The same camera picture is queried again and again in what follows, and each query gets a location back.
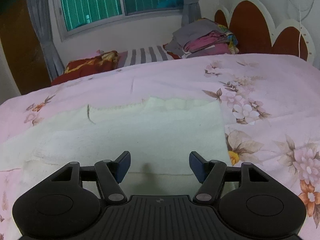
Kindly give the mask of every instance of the bed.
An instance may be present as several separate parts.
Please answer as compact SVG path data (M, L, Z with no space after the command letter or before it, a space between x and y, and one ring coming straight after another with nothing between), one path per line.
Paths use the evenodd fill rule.
M149 97L218 101L231 164L252 162L298 195L307 209L300 237L318 239L320 71L312 66L312 39L302 26L298 58L299 23L275 28L258 0L238 0L231 13L220 6L215 21L235 33L241 54L132 65L12 98L0 106L0 153L15 136L82 106L121 106ZM16 240L11 210L21 194L23 165L5 160L2 156L0 239Z

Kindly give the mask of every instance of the red headboard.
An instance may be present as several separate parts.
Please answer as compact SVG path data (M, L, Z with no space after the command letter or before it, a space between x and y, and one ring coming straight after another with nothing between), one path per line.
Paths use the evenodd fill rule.
M228 19L222 9L215 13L215 22L228 26L239 44L238 49L241 54L244 53L265 53L265 54L287 54L299 56L299 27L281 25L275 29L273 20L269 12L263 13L261 10L267 10L257 0L242 0L239 2ZM306 61L312 61L315 56L313 41L308 31L301 27L300 39L300 57Z

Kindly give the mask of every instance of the folded clothes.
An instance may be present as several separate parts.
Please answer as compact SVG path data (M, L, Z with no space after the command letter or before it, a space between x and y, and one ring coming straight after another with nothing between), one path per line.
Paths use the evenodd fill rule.
M212 47L208 47L207 49L202 49L195 53L190 53L187 56L187 58L209 56L209 55L220 55L220 54L232 54L230 49L228 48L228 44L220 43L220 44L213 45Z
M183 50L184 51L190 51L191 53L197 52L201 49L205 49L209 46L212 46L214 44L218 43L224 43L227 42L228 38L226 35L219 33L217 31L210 32L209 34L200 37L194 41L188 42Z
M171 52L180 58L184 55L183 48L180 46L179 43L173 38L168 44L164 45L164 49L167 52Z
M201 19L185 25L173 33L173 39L183 48L188 42L199 39L212 31L224 34L215 22L208 19Z

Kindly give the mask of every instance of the pink floral bedsheet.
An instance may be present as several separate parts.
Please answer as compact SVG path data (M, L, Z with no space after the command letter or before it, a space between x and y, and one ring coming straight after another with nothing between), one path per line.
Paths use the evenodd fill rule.
M319 239L319 82L320 71L286 55L217 55L134 65L6 101L0 106L0 143L85 105L125 105L150 96L218 100L232 165L252 162L298 195L307 209L300 237ZM10 239L7 224L20 172L21 167L0 172L0 240Z

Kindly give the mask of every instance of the striped pillow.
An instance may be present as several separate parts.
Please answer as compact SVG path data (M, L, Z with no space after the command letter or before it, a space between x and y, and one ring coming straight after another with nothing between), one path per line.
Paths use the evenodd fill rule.
M120 59L117 68L173 59L162 46L133 49L119 53L119 56Z

